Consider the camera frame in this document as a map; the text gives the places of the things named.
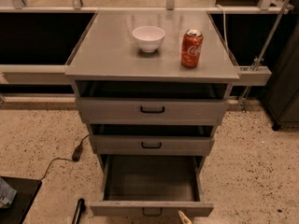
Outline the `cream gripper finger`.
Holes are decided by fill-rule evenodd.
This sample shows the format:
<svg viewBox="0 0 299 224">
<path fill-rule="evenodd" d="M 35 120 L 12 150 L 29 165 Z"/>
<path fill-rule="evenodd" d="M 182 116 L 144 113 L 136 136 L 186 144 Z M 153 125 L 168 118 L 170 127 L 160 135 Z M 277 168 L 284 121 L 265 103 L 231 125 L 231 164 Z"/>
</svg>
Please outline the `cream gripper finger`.
<svg viewBox="0 0 299 224">
<path fill-rule="evenodd" d="M 178 211 L 178 215 L 183 224 L 192 224 L 191 220 L 182 211 Z"/>
</svg>

